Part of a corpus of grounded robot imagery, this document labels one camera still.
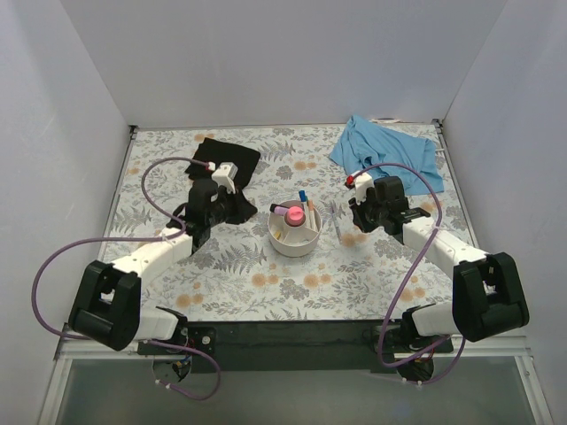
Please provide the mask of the orange capped white marker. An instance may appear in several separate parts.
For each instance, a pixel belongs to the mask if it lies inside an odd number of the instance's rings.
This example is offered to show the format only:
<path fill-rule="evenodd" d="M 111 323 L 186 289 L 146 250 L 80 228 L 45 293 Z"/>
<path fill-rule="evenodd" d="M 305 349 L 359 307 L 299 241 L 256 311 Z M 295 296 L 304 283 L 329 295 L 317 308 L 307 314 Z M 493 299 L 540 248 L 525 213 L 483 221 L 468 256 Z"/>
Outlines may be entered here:
<path fill-rule="evenodd" d="M 318 232 L 318 226 L 315 218 L 315 207 L 311 199 L 307 200 L 307 208 L 309 211 L 310 226 L 314 232 Z"/>

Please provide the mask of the blue capped white marker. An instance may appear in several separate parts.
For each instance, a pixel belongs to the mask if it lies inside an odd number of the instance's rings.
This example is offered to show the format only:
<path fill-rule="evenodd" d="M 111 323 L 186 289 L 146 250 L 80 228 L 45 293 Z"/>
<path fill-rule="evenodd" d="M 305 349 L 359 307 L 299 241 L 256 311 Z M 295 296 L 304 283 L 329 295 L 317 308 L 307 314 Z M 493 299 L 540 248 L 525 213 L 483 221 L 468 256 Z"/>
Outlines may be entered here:
<path fill-rule="evenodd" d="M 299 191 L 299 200 L 306 218 L 306 223 L 309 222 L 309 212 L 308 212 L 308 205 L 307 205 L 307 195 L 304 190 Z"/>

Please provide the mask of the pink capped small bottle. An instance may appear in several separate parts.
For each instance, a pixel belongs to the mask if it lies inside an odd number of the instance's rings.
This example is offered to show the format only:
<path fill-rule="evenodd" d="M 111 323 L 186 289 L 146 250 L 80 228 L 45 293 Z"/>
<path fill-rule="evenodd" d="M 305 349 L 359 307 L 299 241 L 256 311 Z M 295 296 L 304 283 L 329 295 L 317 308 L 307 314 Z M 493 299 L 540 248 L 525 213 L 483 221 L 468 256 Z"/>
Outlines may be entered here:
<path fill-rule="evenodd" d="M 292 228 L 303 226 L 305 220 L 306 220 L 306 215 L 304 209 L 296 205 L 290 206 L 284 215 L 285 223 Z"/>

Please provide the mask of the purple highlighter pink cap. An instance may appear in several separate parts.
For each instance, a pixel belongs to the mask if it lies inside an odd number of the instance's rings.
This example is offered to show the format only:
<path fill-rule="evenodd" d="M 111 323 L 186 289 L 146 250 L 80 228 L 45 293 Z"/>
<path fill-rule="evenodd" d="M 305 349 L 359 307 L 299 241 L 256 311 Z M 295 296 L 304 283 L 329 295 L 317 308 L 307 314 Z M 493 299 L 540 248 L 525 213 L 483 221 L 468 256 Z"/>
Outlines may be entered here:
<path fill-rule="evenodd" d="M 289 208 L 284 205 L 272 204 L 269 207 L 269 210 L 278 216 L 285 216 L 286 213 L 289 211 Z"/>

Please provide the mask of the white round divided organizer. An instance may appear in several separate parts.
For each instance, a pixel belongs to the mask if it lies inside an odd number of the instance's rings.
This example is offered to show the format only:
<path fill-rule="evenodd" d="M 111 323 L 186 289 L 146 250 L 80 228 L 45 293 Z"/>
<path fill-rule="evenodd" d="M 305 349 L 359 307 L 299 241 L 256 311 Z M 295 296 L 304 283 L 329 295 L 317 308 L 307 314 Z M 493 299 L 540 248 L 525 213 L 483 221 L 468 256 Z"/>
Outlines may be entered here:
<path fill-rule="evenodd" d="M 285 201 L 282 204 L 286 207 L 290 206 L 301 206 L 300 200 Z M 314 232 L 310 226 L 310 220 L 308 223 L 304 223 L 303 226 L 292 228 L 288 226 L 284 221 L 284 216 L 278 216 L 269 211 L 268 219 L 268 232 L 269 239 L 273 247 L 281 254 L 290 258 L 302 257 L 313 251 L 318 243 L 320 234 L 322 233 L 322 219 L 315 208 L 315 218 L 318 226 L 318 232 Z M 283 232 L 283 237 L 280 240 L 276 240 L 274 233 L 277 230 Z M 308 245 L 300 245 L 304 238 L 310 239 L 311 243 Z"/>

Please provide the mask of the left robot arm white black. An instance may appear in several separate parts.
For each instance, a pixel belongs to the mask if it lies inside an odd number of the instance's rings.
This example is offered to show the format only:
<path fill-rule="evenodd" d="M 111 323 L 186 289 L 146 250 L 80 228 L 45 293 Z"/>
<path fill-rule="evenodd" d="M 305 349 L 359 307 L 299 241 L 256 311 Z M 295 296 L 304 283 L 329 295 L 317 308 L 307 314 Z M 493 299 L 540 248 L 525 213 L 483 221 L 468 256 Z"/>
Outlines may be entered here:
<path fill-rule="evenodd" d="M 166 307 L 142 307 L 143 289 L 196 252 L 213 227 L 236 223 L 241 195 L 210 179 L 194 181 L 187 202 L 174 210 L 156 241 L 85 268 L 68 318 L 70 329 L 115 351 L 134 341 L 158 340 L 166 352 L 182 352 L 189 342 L 186 317 Z"/>

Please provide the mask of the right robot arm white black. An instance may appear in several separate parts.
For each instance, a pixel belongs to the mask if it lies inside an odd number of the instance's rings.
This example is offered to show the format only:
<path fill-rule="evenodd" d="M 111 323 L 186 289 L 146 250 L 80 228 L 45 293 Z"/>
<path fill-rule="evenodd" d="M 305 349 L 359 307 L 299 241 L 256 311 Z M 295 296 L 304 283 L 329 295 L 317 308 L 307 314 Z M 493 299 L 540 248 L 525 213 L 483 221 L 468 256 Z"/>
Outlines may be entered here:
<path fill-rule="evenodd" d="M 450 301 L 412 307 L 395 328 L 385 321 L 377 349 L 390 338 L 420 352 L 438 336 L 459 335 L 478 342 L 528 324 L 528 305 L 510 255 L 487 253 L 441 229 L 429 212 L 410 207 L 398 177 L 374 180 L 364 173 L 348 177 L 346 186 L 354 191 L 349 207 L 359 230 L 370 233 L 382 228 L 452 281 Z"/>

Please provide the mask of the black folded cloth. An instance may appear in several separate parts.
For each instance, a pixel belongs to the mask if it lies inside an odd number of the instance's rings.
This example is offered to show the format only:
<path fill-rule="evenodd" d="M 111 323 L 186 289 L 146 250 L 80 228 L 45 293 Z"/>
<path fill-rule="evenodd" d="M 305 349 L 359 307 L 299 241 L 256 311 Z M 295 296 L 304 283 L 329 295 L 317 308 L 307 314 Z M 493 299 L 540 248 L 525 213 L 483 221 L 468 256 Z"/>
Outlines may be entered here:
<path fill-rule="evenodd" d="M 243 190 L 252 179 L 260 161 L 260 153 L 239 144 L 225 143 L 206 137 L 198 146 L 193 161 L 185 173 L 194 182 L 200 179 L 213 180 L 228 203 L 228 224 L 247 222 L 257 208 L 244 196 Z"/>

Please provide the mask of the blue cloth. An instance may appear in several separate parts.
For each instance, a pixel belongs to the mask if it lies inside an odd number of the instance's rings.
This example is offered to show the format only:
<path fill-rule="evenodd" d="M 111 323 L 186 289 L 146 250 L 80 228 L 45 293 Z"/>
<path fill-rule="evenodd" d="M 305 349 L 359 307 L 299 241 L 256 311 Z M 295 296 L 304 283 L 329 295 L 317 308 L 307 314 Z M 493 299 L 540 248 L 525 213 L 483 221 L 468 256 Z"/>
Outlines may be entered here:
<path fill-rule="evenodd" d="M 373 179 L 399 177 L 408 196 L 430 193 L 426 183 L 412 170 L 422 175 L 435 192 L 445 190 L 436 165 L 436 145 L 432 140 L 379 126 L 358 115 L 351 116 L 346 123 L 330 159 L 342 166 L 348 175 L 377 164 L 378 167 L 370 170 L 369 175 Z"/>

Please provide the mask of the floral patterned table mat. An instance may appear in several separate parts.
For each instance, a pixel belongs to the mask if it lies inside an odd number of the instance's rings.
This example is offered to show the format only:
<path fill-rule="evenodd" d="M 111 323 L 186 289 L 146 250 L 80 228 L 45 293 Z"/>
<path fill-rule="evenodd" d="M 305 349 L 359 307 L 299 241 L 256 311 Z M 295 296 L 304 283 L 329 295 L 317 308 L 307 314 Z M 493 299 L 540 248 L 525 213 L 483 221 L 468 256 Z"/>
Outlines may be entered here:
<path fill-rule="evenodd" d="M 430 261 L 412 267 L 414 251 L 382 230 L 362 233 L 352 222 L 344 170 L 330 160 L 340 126 L 241 127 L 141 130 L 135 136 L 114 207 L 114 242 L 104 261 L 136 249 L 156 235 L 167 213 L 183 203 L 190 180 L 186 158 L 206 137 L 238 143 L 260 153 L 245 188 L 257 213 L 239 226 L 221 225 L 195 254 L 172 266 L 143 289 L 144 306 L 162 306 L 198 321 L 378 319 L 412 306 L 442 303 L 451 280 Z M 315 249 L 287 258 L 269 241 L 269 206 L 313 198 L 323 226 Z M 342 244 L 330 217 L 334 203 Z"/>

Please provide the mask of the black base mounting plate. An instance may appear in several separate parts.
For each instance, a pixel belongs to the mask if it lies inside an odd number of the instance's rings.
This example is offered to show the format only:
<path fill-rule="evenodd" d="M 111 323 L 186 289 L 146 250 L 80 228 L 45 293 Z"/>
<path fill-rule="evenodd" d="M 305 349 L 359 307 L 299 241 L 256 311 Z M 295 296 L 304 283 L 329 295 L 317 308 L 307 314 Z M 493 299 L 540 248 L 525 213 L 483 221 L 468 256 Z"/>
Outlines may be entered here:
<path fill-rule="evenodd" d="M 378 360 L 380 320 L 189 322 L 172 341 L 202 351 L 224 372 L 366 370 Z"/>

